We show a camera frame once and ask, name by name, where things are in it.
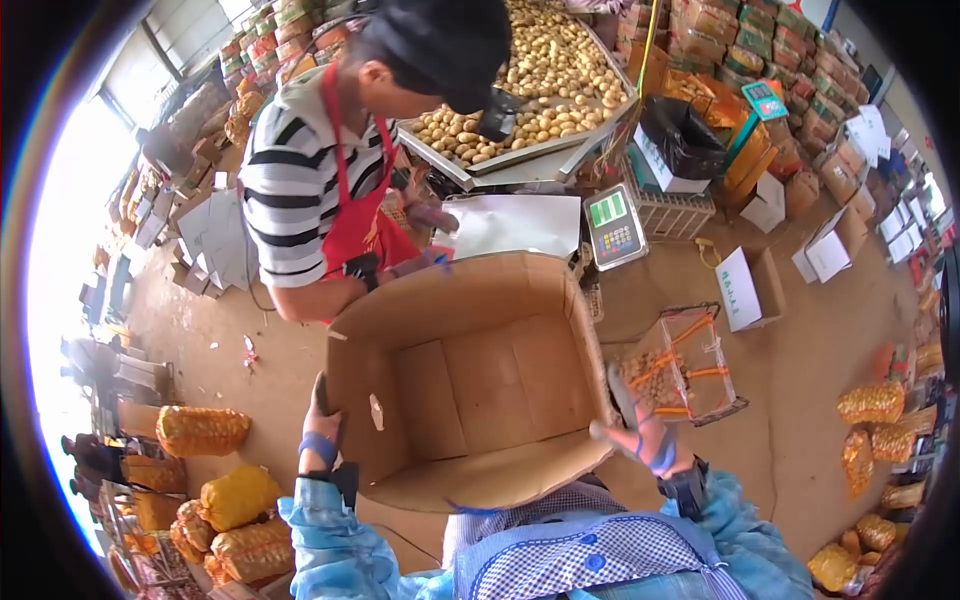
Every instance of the hand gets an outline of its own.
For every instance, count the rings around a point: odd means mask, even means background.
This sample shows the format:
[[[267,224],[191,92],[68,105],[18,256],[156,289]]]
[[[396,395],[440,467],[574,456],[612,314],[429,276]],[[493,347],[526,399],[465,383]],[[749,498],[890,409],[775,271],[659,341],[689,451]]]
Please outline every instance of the hand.
[[[607,384],[613,394],[620,413],[627,424],[626,429],[607,427],[595,420],[590,423],[590,436],[594,440],[603,440],[619,448],[628,458],[642,462],[655,475],[669,479],[674,473],[693,468],[693,452],[680,441],[673,441],[673,434],[668,432],[663,421],[654,414],[654,406],[649,402],[642,402],[623,383],[619,368],[613,363],[607,365]],[[664,464],[660,455],[660,447],[666,444],[676,444],[675,458],[672,464]]]
[[[450,233],[460,228],[460,222],[453,215],[443,212],[438,206],[431,206],[419,200],[408,202],[403,207],[407,215],[407,223],[416,231],[437,228],[444,233]]]
[[[398,277],[408,276],[420,269],[426,269],[427,267],[437,264],[437,260],[445,254],[446,250],[430,247],[417,258],[404,260],[395,267],[391,267],[388,271],[392,271],[394,275]]]
[[[329,414],[329,406],[326,401],[326,375],[323,372],[317,375],[317,380],[313,386],[313,394],[310,397],[310,408],[307,409],[306,417],[303,419],[303,434],[320,434],[330,440],[335,446],[340,446],[340,428],[343,413]],[[313,470],[329,470],[333,465],[328,465],[320,454],[312,448],[305,448],[300,453],[300,473],[307,473]]]

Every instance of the checkered apron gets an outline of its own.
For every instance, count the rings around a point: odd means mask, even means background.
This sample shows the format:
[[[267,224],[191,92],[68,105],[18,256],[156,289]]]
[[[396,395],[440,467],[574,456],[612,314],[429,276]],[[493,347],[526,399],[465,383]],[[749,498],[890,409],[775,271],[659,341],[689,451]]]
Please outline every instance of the checkered apron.
[[[746,600],[713,540],[691,521],[621,513],[493,534],[454,558],[457,600],[533,600],[682,570],[699,571],[716,598]]]
[[[545,516],[571,511],[589,511],[602,515],[626,513],[627,507],[615,501],[594,475],[584,475],[540,500],[512,509],[485,511],[481,514],[451,515],[444,531],[443,568],[453,566],[458,552],[495,533],[538,522]]]

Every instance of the black cap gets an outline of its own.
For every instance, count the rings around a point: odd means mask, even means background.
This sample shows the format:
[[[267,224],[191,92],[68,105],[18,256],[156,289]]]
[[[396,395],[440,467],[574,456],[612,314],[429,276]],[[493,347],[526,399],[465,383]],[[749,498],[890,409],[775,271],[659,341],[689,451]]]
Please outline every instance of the black cap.
[[[398,85],[441,96],[461,114],[487,107],[510,57],[502,0],[382,0],[361,36],[396,59]]]

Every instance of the striped shirt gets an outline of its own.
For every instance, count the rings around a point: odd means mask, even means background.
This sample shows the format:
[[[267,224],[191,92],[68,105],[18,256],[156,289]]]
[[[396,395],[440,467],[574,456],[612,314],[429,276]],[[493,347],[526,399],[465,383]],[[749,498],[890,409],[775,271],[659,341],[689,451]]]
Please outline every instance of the striped shirt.
[[[323,71],[304,73],[264,107],[240,169],[260,280],[271,287],[302,287],[327,273],[323,242],[338,211],[340,177],[351,198],[366,196],[383,178],[383,140],[372,119],[359,138],[340,129],[347,172],[339,173],[320,91]],[[396,144],[396,122],[387,127]]]

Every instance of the pile of potatoes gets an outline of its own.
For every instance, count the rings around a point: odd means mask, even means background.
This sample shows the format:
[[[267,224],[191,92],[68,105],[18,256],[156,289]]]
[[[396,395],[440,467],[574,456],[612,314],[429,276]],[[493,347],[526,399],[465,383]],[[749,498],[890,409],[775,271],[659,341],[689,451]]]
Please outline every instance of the pile of potatoes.
[[[514,49],[493,86],[531,99],[516,116],[513,132],[502,142],[492,142],[476,133],[480,112],[457,114],[446,105],[406,126],[461,168],[594,130],[627,100],[604,53],[580,24],[562,12],[563,3],[538,7],[526,0],[506,0],[506,5]]]

